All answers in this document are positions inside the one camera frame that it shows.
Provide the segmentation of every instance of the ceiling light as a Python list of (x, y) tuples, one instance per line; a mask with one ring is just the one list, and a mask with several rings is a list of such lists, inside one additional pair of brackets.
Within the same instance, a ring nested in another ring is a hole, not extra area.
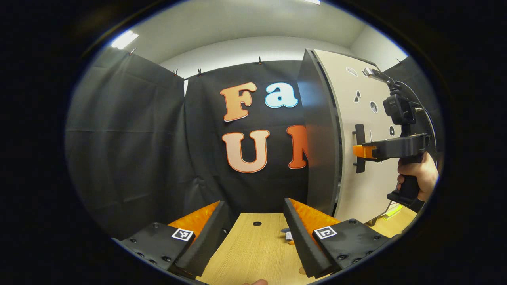
[(135, 40), (139, 35), (128, 30), (117, 37), (116, 40), (111, 44), (111, 47), (123, 50), (128, 44)]

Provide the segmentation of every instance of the black foam block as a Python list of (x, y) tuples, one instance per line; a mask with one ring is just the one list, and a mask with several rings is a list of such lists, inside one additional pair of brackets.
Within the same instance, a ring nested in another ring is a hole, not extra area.
[(294, 240), (299, 259), (305, 269), (306, 276), (309, 278), (313, 276), (319, 278), (331, 273), (333, 267), (330, 261), (308, 234), (296, 209), (287, 198), (283, 204), (283, 215), (291, 230), (292, 239)]
[(225, 238), (223, 225), (228, 218), (228, 211), (228, 206), (224, 201), (216, 206), (195, 242), (176, 262), (178, 268), (192, 275), (202, 275), (209, 259)]

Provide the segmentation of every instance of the yellow object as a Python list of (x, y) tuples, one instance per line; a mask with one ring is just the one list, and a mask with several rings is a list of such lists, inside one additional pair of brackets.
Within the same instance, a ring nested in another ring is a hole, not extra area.
[(398, 205), (398, 207), (394, 208), (393, 210), (385, 213), (382, 215), (382, 217), (384, 218), (384, 220), (389, 220), (390, 217), (392, 217), (393, 215), (397, 214), (398, 212), (400, 212), (400, 210), (403, 208), (402, 205)]

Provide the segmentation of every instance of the white wall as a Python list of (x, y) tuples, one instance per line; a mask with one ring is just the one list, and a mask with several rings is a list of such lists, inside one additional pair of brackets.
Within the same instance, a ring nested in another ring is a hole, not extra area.
[(405, 51), (380, 31), (366, 26), (350, 50), (359, 58), (374, 62), (385, 71), (407, 57)]
[(252, 37), (220, 42), (175, 56), (160, 65), (187, 78), (201, 72), (242, 63), (270, 60), (302, 60), (305, 49), (320, 49), (353, 55), (344, 47), (293, 37)]

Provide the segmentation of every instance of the hand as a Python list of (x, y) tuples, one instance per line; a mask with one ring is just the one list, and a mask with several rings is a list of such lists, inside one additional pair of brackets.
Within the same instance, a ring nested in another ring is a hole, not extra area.
[(402, 183), (405, 181), (404, 175), (415, 176), (420, 189), (417, 199), (421, 201), (428, 200), (439, 179), (437, 167), (435, 167), (433, 158), (431, 158), (428, 152), (424, 153), (421, 163), (401, 165), (401, 162), (398, 161), (398, 173), (399, 184), (396, 186), (396, 189), (400, 190), (402, 187)]
[(251, 285), (268, 285), (268, 282), (264, 279), (259, 279), (259, 280), (255, 281), (254, 283), (252, 283)]

